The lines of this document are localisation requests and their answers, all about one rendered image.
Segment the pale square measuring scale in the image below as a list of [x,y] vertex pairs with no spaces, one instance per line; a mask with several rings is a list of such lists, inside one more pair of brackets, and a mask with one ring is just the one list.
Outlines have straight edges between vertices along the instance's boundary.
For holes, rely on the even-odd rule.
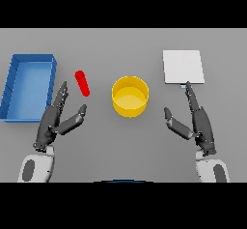
[[205,83],[199,50],[164,50],[162,59],[166,84]]

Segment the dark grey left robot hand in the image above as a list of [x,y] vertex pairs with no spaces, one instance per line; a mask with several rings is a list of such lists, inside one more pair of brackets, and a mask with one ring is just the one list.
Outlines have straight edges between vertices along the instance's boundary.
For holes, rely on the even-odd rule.
[[60,87],[55,100],[52,104],[47,106],[41,117],[36,141],[33,144],[33,147],[37,152],[44,153],[46,148],[55,141],[58,134],[65,135],[81,126],[84,122],[87,110],[86,104],[83,104],[73,116],[66,119],[64,122],[60,122],[68,96],[68,85],[64,82]]

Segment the yellow bowl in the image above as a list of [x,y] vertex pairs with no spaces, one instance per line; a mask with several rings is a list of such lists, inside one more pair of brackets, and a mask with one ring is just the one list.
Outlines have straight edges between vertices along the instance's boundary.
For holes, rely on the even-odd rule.
[[123,76],[112,87],[112,105],[125,118],[140,116],[149,101],[149,87],[138,76]]

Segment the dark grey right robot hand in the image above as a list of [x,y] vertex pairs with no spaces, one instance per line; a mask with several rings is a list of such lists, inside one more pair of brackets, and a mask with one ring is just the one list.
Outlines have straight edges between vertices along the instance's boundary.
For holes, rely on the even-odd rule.
[[194,90],[189,81],[186,82],[185,95],[188,99],[189,109],[192,115],[192,126],[189,128],[174,118],[168,107],[164,108],[166,125],[169,130],[185,140],[195,139],[195,144],[203,150],[203,156],[215,155],[216,148],[213,130],[206,111],[199,106]]

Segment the blue tray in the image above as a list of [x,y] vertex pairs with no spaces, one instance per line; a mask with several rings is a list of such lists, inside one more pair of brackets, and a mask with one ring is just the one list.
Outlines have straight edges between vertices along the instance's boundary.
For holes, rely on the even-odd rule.
[[52,100],[56,67],[53,54],[13,54],[0,101],[0,121],[39,123]]

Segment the red beaker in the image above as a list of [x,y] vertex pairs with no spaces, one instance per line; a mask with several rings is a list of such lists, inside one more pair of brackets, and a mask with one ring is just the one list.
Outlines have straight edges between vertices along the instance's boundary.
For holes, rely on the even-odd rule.
[[77,71],[74,74],[74,77],[77,81],[77,84],[80,88],[80,91],[84,97],[88,97],[90,95],[90,89],[89,85],[85,76],[85,73],[83,71]]

